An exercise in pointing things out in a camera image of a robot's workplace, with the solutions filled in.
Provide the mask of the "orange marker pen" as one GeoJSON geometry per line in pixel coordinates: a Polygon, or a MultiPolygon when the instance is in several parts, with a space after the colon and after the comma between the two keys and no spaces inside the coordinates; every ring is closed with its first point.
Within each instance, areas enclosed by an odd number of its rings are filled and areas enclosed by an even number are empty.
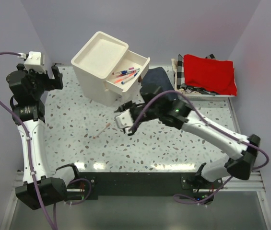
{"type": "Polygon", "coordinates": [[[129,78],[129,77],[131,77],[131,76],[133,76],[134,74],[130,74],[130,75],[126,75],[126,76],[124,76],[124,77],[122,77],[122,78],[120,78],[120,79],[118,79],[118,80],[115,80],[114,81],[114,84],[117,84],[117,83],[119,83],[119,82],[121,82],[121,81],[123,81],[123,80],[125,80],[125,79],[127,79],[127,78],[129,78]]]}

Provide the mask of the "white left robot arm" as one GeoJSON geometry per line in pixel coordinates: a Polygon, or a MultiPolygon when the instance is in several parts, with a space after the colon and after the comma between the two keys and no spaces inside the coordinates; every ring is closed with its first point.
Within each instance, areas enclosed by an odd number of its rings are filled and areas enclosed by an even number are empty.
{"type": "Polygon", "coordinates": [[[12,118],[21,136],[24,156],[23,184],[15,189],[15,194],[29,208],[37,210],[41,201],[44,206],[67,201],[67,186],[78,187],[81,176],[73,163],[52,173],[45,152],[45,106],[41,97],[46,91],[63,89],[62,73],[52,66],[51,79],[47,71],[27,69],[24,64],[16,67],[6,78],[13,93],[12,118]]]}

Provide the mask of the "red pen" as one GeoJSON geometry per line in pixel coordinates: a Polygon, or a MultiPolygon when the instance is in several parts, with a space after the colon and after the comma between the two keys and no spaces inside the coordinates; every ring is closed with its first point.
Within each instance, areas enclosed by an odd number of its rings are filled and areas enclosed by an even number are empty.
{"type": "Polygon", "coordinates": [[[137,71],[130,71],[130,72],[122,73],[122,74],[117,75],[116,78],[132,75],[132,74],[135,74],[135,73],[137,73],[137,71]]]}

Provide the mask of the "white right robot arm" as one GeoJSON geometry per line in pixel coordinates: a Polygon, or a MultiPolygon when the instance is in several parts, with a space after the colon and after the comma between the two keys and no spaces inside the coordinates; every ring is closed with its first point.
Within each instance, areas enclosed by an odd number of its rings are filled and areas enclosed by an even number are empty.
{"type": "Polygon", "coordinates": [[[211,163],[202,163],[190,178],[189,181],[200,188],[207,188],[226,176],[248,180],[258,155],[260,138],[238,134],[219,125],[196,110],[189,99],[170,99],[169,95],[174,93],[176,91],[163,91],[153,84],[142,87],[143,103],[129,101],[116,110],[118,128],[132,136],[140,124],[158,119],[168,127],[196,135],[222,150],[226,156],[211,163]]]}

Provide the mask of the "blue-capped white marker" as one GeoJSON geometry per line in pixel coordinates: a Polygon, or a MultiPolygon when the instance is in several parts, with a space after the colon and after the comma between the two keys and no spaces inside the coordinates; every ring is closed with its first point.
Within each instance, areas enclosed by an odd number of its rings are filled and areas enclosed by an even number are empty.
{"type": "Polygon", "coordinates": [[[133,78],[135,78],[138,75],[138,72],[135,73],[133,76],[121,81],[121,84],[124,85],[126,82],[129,82],[130,80],[132,80],[133,78]]]}

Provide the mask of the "small blue-tipped pen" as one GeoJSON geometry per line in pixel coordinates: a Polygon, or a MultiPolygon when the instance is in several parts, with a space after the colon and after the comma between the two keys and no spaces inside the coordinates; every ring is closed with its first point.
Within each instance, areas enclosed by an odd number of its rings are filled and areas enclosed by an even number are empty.
{"type": "Polygon", "coordinates": [[[120,71],[119,74],[124,74],[124,73],[127,73],[127,72],[129,72],[129,69],[120,71]]]}

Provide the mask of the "cream drawer organizer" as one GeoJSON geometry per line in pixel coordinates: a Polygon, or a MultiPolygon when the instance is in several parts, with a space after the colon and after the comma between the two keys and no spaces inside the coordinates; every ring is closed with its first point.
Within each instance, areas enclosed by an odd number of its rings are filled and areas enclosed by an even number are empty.
{"type": "Polygon", "coordinates": [[[149,69],[150,58],[129,50],[129,45],[104,32],[96,32],[72,58],[71,64],[85,97],[106,106],[120,98],[127,101],[149,69]],[[138,75],[126,82],[114,84],[117,72],[134,67],[138,75]]]}

